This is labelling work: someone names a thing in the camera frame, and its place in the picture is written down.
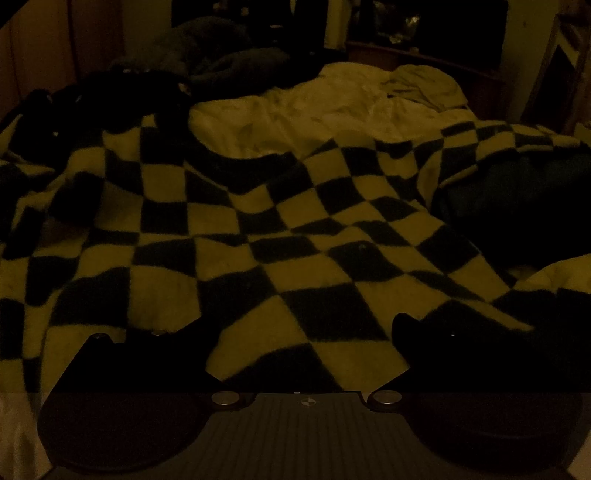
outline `wooden dresser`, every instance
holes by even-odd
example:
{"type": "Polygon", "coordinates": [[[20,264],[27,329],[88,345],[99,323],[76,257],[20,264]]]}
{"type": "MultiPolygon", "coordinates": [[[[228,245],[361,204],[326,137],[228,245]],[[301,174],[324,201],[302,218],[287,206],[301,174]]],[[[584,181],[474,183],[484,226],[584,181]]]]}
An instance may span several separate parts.
{"type": "Polygon", "coordinates": [[[500,99],[503,81],[498,72],[483,72],[436,59],[420,53],[382,47],[372,43],[347,42],[349,61],[373,65],[383,70],[393,71],[400,65],[429,65],[440,69],[456,79],[472,111],[481,120],[501,118],[500,99]]]}
{"type": "Polygon", "coordinates": [[[28,0],[0,28],[0,118],[123,55],[121,0],[28,0]]]}

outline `bedsheet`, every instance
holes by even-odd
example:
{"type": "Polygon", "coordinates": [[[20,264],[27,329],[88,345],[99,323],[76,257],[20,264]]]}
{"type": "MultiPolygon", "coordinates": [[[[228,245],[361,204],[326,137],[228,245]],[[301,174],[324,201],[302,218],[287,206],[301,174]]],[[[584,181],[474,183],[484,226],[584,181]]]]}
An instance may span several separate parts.
{"type": "Polygon", "coordinates": [[[200,103],[191,109],[189,125],[200,142],[225,157],[292,152],[303,158],[343,130],[398,142],[476,120],[468,109],[437,112],[401,97],[388,98],[383,84],[389,78],[390,72],[377,67],[332,63],[314,80],[291,89],[200,103]]]}

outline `black and yellow checkered blanket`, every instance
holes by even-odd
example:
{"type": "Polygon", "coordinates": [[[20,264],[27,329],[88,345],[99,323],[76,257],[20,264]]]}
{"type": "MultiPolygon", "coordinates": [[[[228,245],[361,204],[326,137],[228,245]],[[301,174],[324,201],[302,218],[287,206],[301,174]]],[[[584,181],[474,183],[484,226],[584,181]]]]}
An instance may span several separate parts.
{"type": "Polygon", "coordinates": [[[0,136],[2,392],[50,391],[93,333],[200,317],[221,329],[207,370],[252,390],[298,372],[378,388],[407,369],[389,338],[400,312],[532,330],[539,302],[515,306],[537,287],[512,288],[429,207],[503,151],[579,144],[503,122],[396,144],[343,132],[246,189],[219,165],[248,183],[260,162],[213,158],[153,115],[89,133],[57,177],[11,154],[18,121],[0,136]]]}

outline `ribbed plastic surface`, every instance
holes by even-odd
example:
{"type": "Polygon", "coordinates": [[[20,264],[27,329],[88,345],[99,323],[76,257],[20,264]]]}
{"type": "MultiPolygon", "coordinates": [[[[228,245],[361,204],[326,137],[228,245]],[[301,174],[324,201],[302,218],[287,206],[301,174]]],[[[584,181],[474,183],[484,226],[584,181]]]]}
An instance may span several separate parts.
{"type": "MultiPolygon", "coordinates": [[[[357,394],[260,394],[238,412],[214,414],[186,450],[142,472],[48,480],[485,480],[433,455],[399,414],[374,413],[357,394]]],[[[558,470],[523,479],[568,478],[558,470]]]]}

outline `black cloth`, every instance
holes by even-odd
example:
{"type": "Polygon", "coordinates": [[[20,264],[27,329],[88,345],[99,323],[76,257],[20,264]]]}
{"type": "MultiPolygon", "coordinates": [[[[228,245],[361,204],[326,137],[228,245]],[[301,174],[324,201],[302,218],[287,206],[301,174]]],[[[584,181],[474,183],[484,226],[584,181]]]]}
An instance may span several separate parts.
{"type": "Polygon", "coordinates": [[[500,267],[545,267],[591,252],[591,150],[505,154],[443,189],[433,214],[500,267]]]}

